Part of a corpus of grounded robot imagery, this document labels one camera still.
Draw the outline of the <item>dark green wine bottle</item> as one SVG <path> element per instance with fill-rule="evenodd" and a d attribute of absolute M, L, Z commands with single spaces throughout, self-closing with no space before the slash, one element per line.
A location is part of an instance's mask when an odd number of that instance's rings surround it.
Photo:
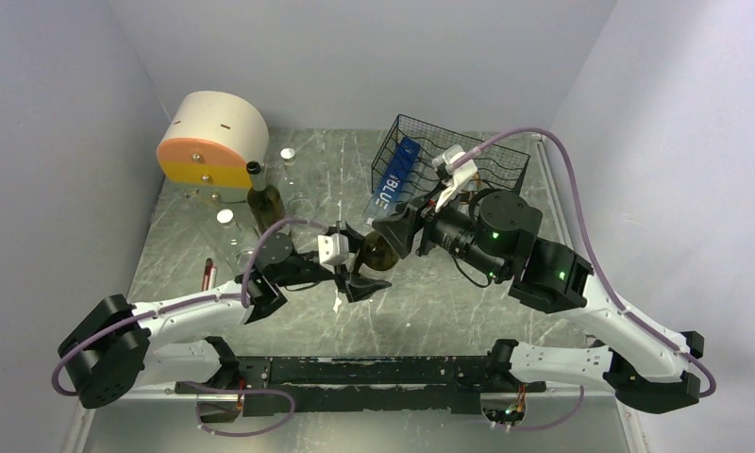
<path fill-rule="evenodd" d="M 398 254 L 385 238 L 378 232 L 371 231 L 364 237 L 358 250 L 354 271 L 359 272 L 362 266 L 366 266 L 374 271 L 385 272 L 394 268 L 398 262 Z"/>

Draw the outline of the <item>blue square bottle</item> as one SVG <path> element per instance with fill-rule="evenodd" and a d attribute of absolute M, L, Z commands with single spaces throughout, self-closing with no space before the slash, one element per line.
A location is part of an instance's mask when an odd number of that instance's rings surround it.
<path fill-rule="evenodd" d="M 409 137 L 389 140 L 389 147 L 378 155 L 375 181 L 369 202 L 364 209 L 367 225 L 394 214 L 394 208 L 404 197 L 403 191 L 412 177 L 412 171 L 421 146 Z"/>

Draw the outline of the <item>clear bottle silver cap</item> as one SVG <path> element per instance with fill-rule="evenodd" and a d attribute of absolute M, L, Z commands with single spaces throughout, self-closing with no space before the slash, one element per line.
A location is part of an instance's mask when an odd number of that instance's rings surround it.
<path fill-rule="evenodd" d="M 287 214 L 295 218 L 315 220 L 318 203 L 311 191 L 308 179 L 297 167 L 296 150 L 286 147 L 280 150 L 280 192 Z"/>

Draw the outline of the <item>dark bottle black neck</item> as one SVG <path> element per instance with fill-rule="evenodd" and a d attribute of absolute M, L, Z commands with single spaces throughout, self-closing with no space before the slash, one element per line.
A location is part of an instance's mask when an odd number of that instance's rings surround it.
<path fill-rule="evenodd" d="M 259 162 L 250 161 L 245 169 L 251 182 L 246 203 L 256 221 L 258 232 L 264 233 L 287 217 L 282 196 L 278 188 L 267 181 Z"/>

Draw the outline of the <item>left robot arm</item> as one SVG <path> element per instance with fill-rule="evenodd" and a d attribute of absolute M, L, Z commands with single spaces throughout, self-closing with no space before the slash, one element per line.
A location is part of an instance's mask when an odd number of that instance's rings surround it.
<path fill-rule="evenodd" d="M 216 287 L 168 300 L 103 299 L 58 349 L 51 384 L 97 409 L 138 387 L 195 381 L 223 393 L 242 376 L 227 343 L 191 338 L 215 328 L 264 320 L 287 302 L 282 288 L 332 281 L 349 302 L 366 301 L 390 282 L 363 277 L 346 262 L 364 236 L 339 222 L 323 226 L 289 218 L 269 227 L 245 255 L 240 275 Z"/>

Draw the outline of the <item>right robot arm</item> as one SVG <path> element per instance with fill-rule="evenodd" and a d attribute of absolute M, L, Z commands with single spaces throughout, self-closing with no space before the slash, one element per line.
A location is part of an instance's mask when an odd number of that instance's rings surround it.
<path fill-rule="evenodd" d="M 523 306 L 568 321 L 597 339 L 581 348 L 495 342 L 486 376 L 499 391 L 558 382 L 613 394 L 623 404 L 662 414 L 698 403 L 701 380 L 692 373 L 702 336 L 675 332 L 611 296 L 593 265 L 576 251 L 539 237 L 542 213 L 519 195 L 486 189 L 467 212 L 437 208 L 431 196 L 406 203 L 372 222 L 401 258 L 443 249 L 492 284 L 507 283 Z"/>

